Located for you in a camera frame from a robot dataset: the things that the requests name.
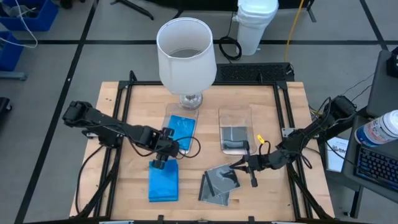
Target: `wooden table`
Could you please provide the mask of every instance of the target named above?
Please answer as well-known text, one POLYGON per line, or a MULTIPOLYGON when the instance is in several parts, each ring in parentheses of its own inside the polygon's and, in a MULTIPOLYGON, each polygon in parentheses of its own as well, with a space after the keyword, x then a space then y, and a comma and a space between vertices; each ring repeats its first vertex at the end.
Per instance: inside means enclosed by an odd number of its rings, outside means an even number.
MULTIPOLYGON (((99 93, 96 108, 102 113, 112 115, 118 83, 104 82, 99 93)), ((303 83, 288 83, 289 96, 297 128, 311 123, 308 102, 303 83)), ((280 91, 284 121, 287 124, 285 103, 280 91)), ((171 95, 164 86, 133 86, 127 123, 143 124, 160 129, 169 103, 178 103, 178 96, 171 95)), ((270 141, 272 150, 281 142, 279 122, 275 108, 274 91, 271 86, 211 86, 203 92, 203 104, 199 116, 195 137, 202 145, 201 153, 194 159, 182 159, 179 164, 179 201, 149 203, 148 200, 148 162, 153 157, 139 157, 127 140, 119 167, 118 182, 114 196, 113 220, 156 220, 164 215, 165 220, 213 220, 246 221, 254 216, 256 221, 294 220, 291 196, 286 168, 266 169, 256 173, 259 186, 252 188, 250 176, 237 171, 242 187, 231 193, 229 207, 221 207, 198 201, 200 182, 204 170, 222 164, 235 162, 240 157, 225 156, 220 150, 218 126, 218 108, 224 105, 249 104, 252 109, 254 134, 270 141)), ((315 141, 308 147, 318 149, 315 141)), ((85 158, 98 148, 98 140, 88 140, 85 158)), ((312 163, 313 169, 304 166, 309 191, 325 211, 334 217, 328 186, 322 161, 317 153, 304 149, 304 155, 312 163)), ((104 150, 95 155, 86 165, 80 185, 80 208, 89 201, 97 189, 103 165, 104 150)), ((108 193, 103 196, 101 214, 104 214, 108 193)), ((298 193, 301 214, 304 217, 302 194, 298 193)), ((71 215, 75 215, 72 206, 71 215)))

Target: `white cable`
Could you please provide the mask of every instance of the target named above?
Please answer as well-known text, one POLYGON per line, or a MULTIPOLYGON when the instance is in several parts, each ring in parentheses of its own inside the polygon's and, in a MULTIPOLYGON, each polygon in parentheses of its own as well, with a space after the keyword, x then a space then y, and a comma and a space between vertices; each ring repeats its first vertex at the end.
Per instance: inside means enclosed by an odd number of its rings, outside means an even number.
POLYGON ((24 14, 27 14, 28 12, 33 12, 34 10, 36 10, 36 7, 32 8, 32 9, 27 9, 24 13, 22 13, 21 15, 18 16, 18 18, 20 18, 21 16, 23 16, 24 14))
POLYGON ((30 29, 27 27, 27 25, 26 25, 26 23, 24 21, 24 17, 22 16, 23 14, 22 14, 22 11, 21 11, 21 7, 19 6, 18 0, 15 0, 15 2, 17 3, 17 6, 18 6, 18 11, 19 11, 19 16, 21 17, 21 21, 24 24, 25 29, 30 33, 30 35, 33 37, 33 39, 35 39, 35 45, 34 46, 29 46, 29 45, 24 45, 24 44, 17 44, 17 43, 10 42, 8 40, 4 40, 1 37, 0 37, 0 40, 2 40, 4 42, 7 42, 9 44, 12 44, 12 45, 16 45, 16 46, 27 47, 27 48, 32 48, 32 49, 36 48, 37 44, 38 44, 38 41, 37 41, 36 37, 33 35, 32 31, 30 31, 30 29))

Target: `glass lamp base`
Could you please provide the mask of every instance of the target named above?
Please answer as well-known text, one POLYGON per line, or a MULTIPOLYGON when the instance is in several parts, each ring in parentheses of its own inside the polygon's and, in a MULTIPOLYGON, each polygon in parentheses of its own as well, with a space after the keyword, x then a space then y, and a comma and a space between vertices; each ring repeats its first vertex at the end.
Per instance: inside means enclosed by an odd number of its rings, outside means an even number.
POLYGON ((201 93, 195 95, 180 95, 180 104, 187 110, 197 109, 202 102, 201 93))

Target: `yellow clip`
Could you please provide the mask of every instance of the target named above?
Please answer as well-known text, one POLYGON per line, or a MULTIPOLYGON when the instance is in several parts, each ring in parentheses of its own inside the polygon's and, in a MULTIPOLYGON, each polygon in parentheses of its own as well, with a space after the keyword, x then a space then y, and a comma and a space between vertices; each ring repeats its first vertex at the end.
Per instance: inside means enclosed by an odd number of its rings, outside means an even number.
POLYGON ((261 135, 257 135, 257 138, 259 139, 259 141, 261 142, 261 144, 264 144, 264 143, 266 143, 264 140, 263 140, 263 138, 261 137, 261 135))

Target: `white lampshade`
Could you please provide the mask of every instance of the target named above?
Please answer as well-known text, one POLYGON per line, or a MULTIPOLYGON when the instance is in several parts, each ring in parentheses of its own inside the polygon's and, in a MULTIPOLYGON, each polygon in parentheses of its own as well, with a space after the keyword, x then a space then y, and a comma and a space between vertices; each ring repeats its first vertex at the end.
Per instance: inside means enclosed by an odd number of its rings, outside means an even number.
POLYGON ((209 88, 217 72, 213 34, 202 21, 178 18, 164 24, 157 33, 159 75, 163 85, 178 95, 194 95, 209 88), (182 50, 196 54, 176 56, 182 50))

